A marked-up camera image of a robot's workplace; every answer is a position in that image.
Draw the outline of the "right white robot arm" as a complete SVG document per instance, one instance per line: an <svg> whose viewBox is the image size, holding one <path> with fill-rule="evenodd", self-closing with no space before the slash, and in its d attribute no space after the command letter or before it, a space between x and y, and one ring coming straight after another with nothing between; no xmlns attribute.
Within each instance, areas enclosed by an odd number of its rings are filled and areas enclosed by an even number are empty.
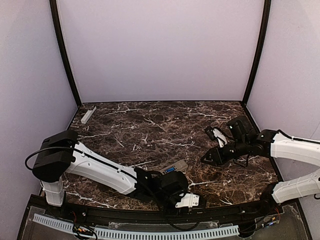
<svg viewBox="0 0 320 240"><path fill-rule="evenodd" d="M204 132L218 146L209 149L200 159L202 163L215 167L228 161L236 161L242 156L283 158L320 165L320 142L298 138L282 130L264 129L257 132L246 116L239 116L227 122L231 136L218 127L207 126ZM288 200L316 196L320 192L320 171L288 181L270 183L260 196L260 200L270 205Z"/></svg>

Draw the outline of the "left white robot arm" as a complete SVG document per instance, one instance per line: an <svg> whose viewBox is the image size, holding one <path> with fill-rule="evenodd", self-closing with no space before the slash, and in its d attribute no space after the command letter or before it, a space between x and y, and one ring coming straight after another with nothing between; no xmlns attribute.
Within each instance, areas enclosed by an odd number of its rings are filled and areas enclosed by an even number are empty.
<svg viewBox="0 0 320 240"><path fill-rule="evenodd" d="M43 140L31 168L45 190L47 203L61 206L64 201L62 175L70 173L88 178L141 202L155 201L164 212L175 209L206 208L206 200L189 192L183 172L173 167L146 171L113 162L78 141L78 133L65 130Z"/></svg>

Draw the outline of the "grey remote control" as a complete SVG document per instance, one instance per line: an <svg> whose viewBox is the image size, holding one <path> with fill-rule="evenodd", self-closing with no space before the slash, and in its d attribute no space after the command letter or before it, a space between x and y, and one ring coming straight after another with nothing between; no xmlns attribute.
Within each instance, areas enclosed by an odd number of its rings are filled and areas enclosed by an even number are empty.
<svg viewBox="0 0 320 240"><path fill-rule="evenodd" d="M175 168L175 171L180 171L180 172L183 172L184 170L186 170L188 168L188 164L184 161L184 160L179 160L177 161L176 163L174 164L171 164L167 167L164 167L163 169L160 170L160 172L164 175L164 174L167 174L165 173L165 170L166 169L169 169L169 168Z"/></svg>

